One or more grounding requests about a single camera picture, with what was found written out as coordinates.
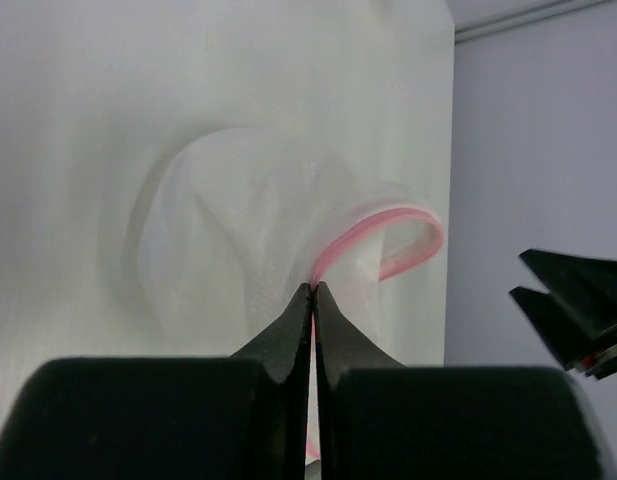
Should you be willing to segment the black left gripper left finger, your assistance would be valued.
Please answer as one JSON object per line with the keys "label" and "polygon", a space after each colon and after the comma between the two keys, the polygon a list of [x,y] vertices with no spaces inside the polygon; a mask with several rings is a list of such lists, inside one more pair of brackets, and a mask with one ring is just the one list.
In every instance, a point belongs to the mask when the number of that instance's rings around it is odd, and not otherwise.
{"label": "black left gripper left finger", "polygon": [[6,479],[301,479],[312,291],[234,354],[64,358],[2,430]]}

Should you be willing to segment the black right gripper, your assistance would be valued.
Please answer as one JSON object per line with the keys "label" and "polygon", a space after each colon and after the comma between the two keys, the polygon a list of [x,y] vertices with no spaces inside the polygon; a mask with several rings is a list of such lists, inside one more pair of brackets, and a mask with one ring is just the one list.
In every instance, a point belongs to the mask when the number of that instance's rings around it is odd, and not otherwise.
{"label": "black right gripper", "polygon": [[560,305],[587,320],[617,320],[617,260],[538,249],[519,258],[555,299],[525,287],[509,294],[561,367],[595,380],[616,374],[617,330],[587,334]]}

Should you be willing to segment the white mesh laundry bag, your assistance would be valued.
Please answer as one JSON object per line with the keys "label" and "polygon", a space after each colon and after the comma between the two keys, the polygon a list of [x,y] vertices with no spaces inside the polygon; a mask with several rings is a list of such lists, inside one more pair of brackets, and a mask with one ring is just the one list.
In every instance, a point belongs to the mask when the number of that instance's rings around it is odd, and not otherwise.
{"label": "white mesh laundry bag", "polygon": [[231,353],[326,283],[381,343],[380,283],[432,258],[444,230],[407,186],[371,177],[317,143],[257,128],[204,136],[168,165],[152,198],[138,274],[169,342]]}

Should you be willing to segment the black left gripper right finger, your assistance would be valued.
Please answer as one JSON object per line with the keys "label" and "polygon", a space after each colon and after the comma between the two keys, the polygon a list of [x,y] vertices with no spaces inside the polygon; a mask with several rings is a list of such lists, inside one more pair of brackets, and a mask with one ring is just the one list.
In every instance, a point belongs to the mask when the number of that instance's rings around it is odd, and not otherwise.
{"label": "black left gripper right finger", "polygon": [[609,479],[583,391],[544,367],[407,367],[313,300],[326,479]]}

